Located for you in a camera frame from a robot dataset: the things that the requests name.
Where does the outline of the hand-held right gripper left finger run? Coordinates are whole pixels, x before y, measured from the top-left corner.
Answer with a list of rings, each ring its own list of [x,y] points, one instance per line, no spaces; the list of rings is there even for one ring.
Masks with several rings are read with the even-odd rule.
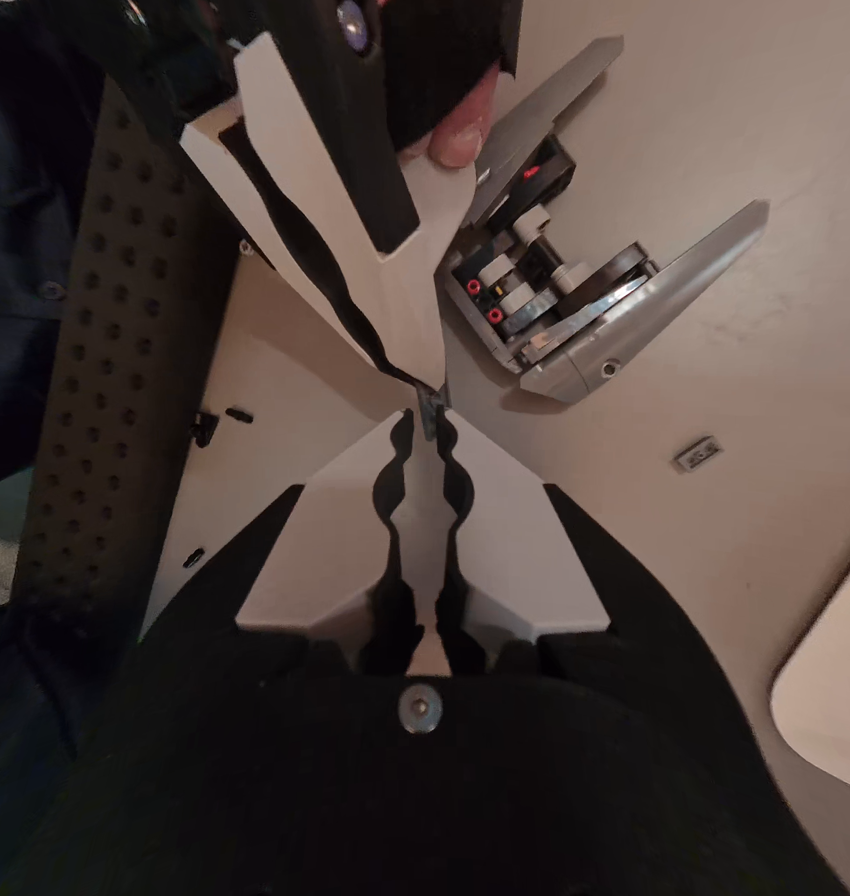
[[[398,411],[301,488],[237,625],[333,642],[361,673],[405,673],[423,637],[393,514],[413,411]]]

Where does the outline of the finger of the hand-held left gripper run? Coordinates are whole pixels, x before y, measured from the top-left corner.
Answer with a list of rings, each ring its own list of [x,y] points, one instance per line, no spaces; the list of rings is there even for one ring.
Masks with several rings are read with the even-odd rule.
[[[252,247],[366,364],[403,382],[424,383],[422,375],[412,372],[411,361],[399,364],[391,364],[385,358],[375,361],[341,323],[328,298],[288,251],[258,188],[220,139],[222,132],[242,123],[241,103],[224,101],[185,126],[180,146],[229,209]]]
[[[238,59],[243,123],[234,156],[258,188],[285,246],[375,361],[411,361],[441,387],[443,330],[434,277],[476,191],[474,164],[448,169],[395,154],[419,226],[377,252],[274,42],[257,37]]]

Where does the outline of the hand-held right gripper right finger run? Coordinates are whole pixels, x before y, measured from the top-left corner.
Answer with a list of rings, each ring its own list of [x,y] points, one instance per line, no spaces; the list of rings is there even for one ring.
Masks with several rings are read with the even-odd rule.
[[[513,642],[606,631],[543,479],[453,410],[438,411],[436,445],[454,512],[436,601],[451,671],[483,673]]]

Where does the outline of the grey orange-striped lego tile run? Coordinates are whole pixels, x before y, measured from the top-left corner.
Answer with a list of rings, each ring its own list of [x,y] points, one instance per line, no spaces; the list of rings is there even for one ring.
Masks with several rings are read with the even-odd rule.
[[[449,383],[445,382],[439,390],[418,382],[416,385],[419,400],[419,418],[424,438],[427,442],[434,442],[437,437],[437,418],[439,409],[452,409],[452,397]]]

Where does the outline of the grey black lego technic model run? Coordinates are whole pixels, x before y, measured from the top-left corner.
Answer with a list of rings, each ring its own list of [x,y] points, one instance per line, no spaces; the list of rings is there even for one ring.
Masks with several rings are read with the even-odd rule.
[[[575,405],[616,378],[763,234],[755,200],[660,267],[633,242],[608,263],[568,262],[548,236],[576,162],[557,135],[570,106],[622,53],[591,41],[493,125],[471,207],[436,283],[520,388]]]

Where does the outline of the small grey lego plate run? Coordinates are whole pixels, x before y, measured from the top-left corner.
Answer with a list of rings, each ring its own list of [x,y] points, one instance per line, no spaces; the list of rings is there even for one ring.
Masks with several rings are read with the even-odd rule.
[[[678,472],[691,473],[722,451],[722,444],[715,436],[705,435],[676,454],[672,463]]]

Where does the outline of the person's left hand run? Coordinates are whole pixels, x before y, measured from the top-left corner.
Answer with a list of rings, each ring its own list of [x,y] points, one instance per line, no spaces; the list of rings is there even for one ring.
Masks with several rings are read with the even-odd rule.
[[[494,63],[436,126],[427,148],[431,161],[448,169],[464,168],[475,162],[492,125],[500,73],[499,63]]]

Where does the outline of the black perforated foam mat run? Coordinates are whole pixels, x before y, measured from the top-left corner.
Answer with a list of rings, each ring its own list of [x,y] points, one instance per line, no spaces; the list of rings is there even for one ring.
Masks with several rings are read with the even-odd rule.
[[[229,214],[107,79],[14,580],[27,619],[137,630],[238,260]]]

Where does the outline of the white base book stand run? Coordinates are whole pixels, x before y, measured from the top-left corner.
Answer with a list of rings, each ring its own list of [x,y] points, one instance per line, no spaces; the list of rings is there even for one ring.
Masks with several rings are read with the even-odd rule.
[[[789,747],[850,785],[850,571],[779,672],[770,705]]]

